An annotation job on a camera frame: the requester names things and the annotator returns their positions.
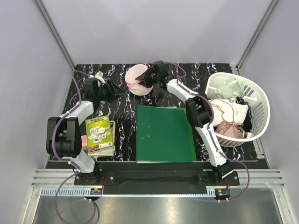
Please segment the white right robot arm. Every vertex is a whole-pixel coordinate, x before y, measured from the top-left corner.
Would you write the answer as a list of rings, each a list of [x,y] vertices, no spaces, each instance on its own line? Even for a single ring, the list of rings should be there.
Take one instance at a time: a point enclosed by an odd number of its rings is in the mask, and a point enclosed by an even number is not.
[[[175,78],[171,75],[167,63],[163,61],[154,62],[144,72],[139,72],[135,80],[147,88],[158,84],[165,91],[184,101],[187,120],[200,135],[208,152],[213,170],[213,182],[218,185],[227,182],[233,170],[214,132],[214,111],[207,97],[185,86],[180,77]]]

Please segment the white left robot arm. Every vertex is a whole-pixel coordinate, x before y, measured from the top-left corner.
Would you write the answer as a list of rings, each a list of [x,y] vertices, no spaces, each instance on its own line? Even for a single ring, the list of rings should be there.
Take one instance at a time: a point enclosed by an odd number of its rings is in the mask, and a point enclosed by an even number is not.
[[[112,102],[123,93],[120,87],[108,79],[90,76],[80,89],[72,77],[78,91],[78,102],[59,117],[50,117],[47,122],[46,151],[60,161],[66,161],[80,173],[85,180],[97,184],[101,173],[96,170],[95,161],[82,150],[80,125],[92,115],[102,101]]]

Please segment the white bra in basket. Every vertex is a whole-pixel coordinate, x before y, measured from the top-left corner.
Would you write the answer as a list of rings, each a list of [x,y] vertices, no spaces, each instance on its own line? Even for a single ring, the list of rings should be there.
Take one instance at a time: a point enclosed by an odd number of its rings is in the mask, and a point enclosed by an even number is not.
[[[236,102],[230,102],[227,99],[211,99],[209,100],[213,112],[213,126],[216,127],[223,121],[235,122],[236,124],[242,124],[245,121],[246,114],[248,112],[247,105],[241,105]]]

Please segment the dusty pink bra in basket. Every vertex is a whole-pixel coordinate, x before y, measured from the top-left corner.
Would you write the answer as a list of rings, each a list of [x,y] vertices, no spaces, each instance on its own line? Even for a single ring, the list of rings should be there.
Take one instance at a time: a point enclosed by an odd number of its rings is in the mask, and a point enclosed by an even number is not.
[[[223,121],[218,126],[215,126],[215,132],[230,138],[244,139],[246,132],[242,127],[243,123]]]

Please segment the white laundry basket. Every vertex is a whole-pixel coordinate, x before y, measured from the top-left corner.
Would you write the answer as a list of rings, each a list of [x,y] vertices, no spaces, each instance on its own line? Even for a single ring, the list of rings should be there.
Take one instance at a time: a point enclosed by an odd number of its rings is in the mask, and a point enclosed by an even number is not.
[[[223,85],[232,77],[243,80],[244,86],[241,98],[243,98],[251,107],[251,122],[253,127],[251,132],[249,132],[248,137],[245,139],[230,138],[217,133],[216,137],[220,145],[224,147],[237,147],[245,142],[254,141],[260,138],[265,133],[270,121],[270,104],[265,92],[259,85],[247,78],[225,72],[214,73],[207,81],[205,94],[210,99],[216,98],[216,95],[214,94],[216,88]]]

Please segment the black marble pattern mat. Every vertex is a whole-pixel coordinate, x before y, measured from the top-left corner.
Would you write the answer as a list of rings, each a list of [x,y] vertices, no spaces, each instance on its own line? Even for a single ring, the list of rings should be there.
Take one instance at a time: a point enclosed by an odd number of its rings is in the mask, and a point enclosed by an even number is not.
[[[76,70],[94,75],[101,71],[104,78],[111,80],[114,84],[125,90],[120,98],[112,103],[101,102],[99,108],[88,118],[102,115],[109,115],[110,120],[116,123],[116,137],[114,140],[115,151],[110,157],[99,157],[98,161],[113,162],[134,162],[136,161],[136,107],[137,105],[147,105],[154,107],[174,106],[185,107],[177,97],[166,93],[163,89],[154,86],[153,90],[145,96],[135,96],[126,85],[125,74],[134,64],[77,64]],[[236,66],[228,63],[182,63],[179,64],[187,76],[182,78],[184,84],[200,93],[205,92],[208,78],[216,72],[227,72],[236,74]],[[68,87],[67,95],[61,113],[71,109],[78,101],[78,92],[71,83]],[[197,161],[208,161],[209,156],[205,145],[197,132],[193,132],[195,152]],[[249,169],[267,169],[268,164],[262,151],[255,146],[255,142],[247,142],[238,147],[223,147],[226,156],[233,160],[244,161]]]

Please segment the lime green book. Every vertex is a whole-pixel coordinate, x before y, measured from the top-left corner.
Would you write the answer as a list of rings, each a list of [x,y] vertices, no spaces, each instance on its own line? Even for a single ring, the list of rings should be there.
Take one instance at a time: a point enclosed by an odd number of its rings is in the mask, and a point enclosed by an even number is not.
[[[85,120],[87,152],[95,154],[114,146],[113,133],[107,115]]]

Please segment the pink small box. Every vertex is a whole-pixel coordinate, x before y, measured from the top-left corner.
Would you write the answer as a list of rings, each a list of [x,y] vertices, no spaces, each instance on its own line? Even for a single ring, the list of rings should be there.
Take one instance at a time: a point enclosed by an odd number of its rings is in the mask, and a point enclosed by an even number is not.
[[[82,142],[82,150],[86,151],[88,148],[86,135],[81,136],[81,142]]]

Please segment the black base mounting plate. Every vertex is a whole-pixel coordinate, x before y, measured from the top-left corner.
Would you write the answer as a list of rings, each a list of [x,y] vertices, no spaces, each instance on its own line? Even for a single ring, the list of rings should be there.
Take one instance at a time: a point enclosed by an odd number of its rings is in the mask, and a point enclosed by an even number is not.
[[[238,186],[238,174],[228,164],[213,168],[209,162],[151,163],[97,162],[96,175],[80,174],[75,185],[113,186],[123,182],[186,182],[199,186]]]

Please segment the mint green garment in basket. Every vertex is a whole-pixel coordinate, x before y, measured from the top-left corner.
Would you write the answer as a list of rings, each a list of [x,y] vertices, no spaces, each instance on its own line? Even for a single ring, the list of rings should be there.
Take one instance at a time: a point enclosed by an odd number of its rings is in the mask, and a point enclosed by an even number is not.
[[[243,91],[243,86],[243,80],[232,77],[223,85],[216,88],[214,94],[221,99],[240,98]]]

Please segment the black garment in basket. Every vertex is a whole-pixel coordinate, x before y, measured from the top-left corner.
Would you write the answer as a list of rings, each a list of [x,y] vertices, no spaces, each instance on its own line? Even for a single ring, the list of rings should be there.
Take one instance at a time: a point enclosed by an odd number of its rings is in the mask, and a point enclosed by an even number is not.
[[[252,122],[251,122],[251,119],[252,119],[251,107],[248,105],[247,102],[244,101],[243,98],[239,98],[239,104],[248,106],[242,128],[244,129],[245,132],[251,132],[251,129],[253,127]]]

